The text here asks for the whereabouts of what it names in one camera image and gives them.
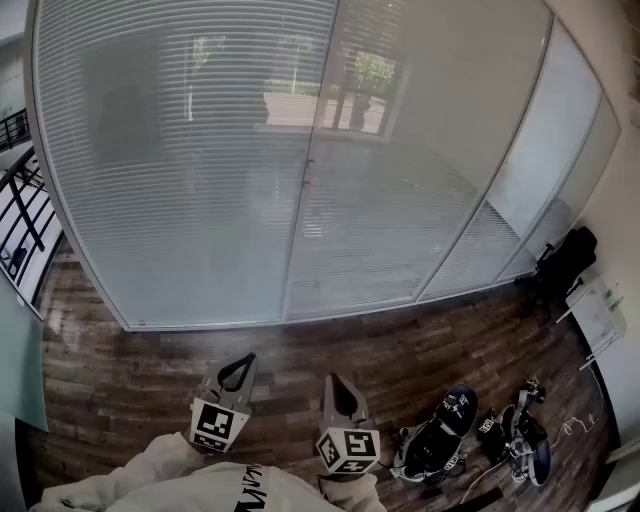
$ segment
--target railing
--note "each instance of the railing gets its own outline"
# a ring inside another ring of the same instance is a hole
[[[50,208],[51,213],[41,223],[40,229],[36,229],[50,198],[44,188],[40,166],[36,165],[34,169],[27,167],[33,155],[32,147],[0,178],[0,197],[4,198],[2,204],[6,203],[0,212],[0,236],[4,235],[0,241],[0,259],[16,286],[20,285],[36,248],[44,251],[42,235],[55,217],[53,208]],[[31,205],[34,205],[33,209],[37,207],[33,214],[29,213]]]
[[[0,152],[13,149],[28,140],[31,140],[31,132],[26,109],[0,121]]]

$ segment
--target staircase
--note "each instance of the staircase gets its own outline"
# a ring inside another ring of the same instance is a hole
[[[31,147],[0,177],[0,265],[26,300],[35,300],[61,233]]]

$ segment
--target glass door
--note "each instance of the glass door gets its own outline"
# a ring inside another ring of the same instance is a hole
[[[418,298],[511,144],[550,23],[530,0],[340,2],[288,319]]]

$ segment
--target white wall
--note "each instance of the white wall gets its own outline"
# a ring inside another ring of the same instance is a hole
[[[0,0],[0,46],[22,37],[28,0]]]
[[[620,283],[627,322],[624,340],[599,358],[622,441],[640,433],[640,135],[629,121],[632,64],[629,32],[614,0],[547,0],[600,79],[621,124],[621,135],[580,222],[598,238],[596,270],[606,285]]]
[[[15,39],[0,46],[0,119],[23,108],[25,99],[22,39]]]

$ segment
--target white sweatshirt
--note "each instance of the white sweatshirt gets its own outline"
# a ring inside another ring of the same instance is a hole
[[[322,480],[318,491],[278,468],[223,462],[204,469],[203,456],[181,434],[154,439],[109,475],[46,489],[32,512],[384,512],[371,474],[351,482]]]

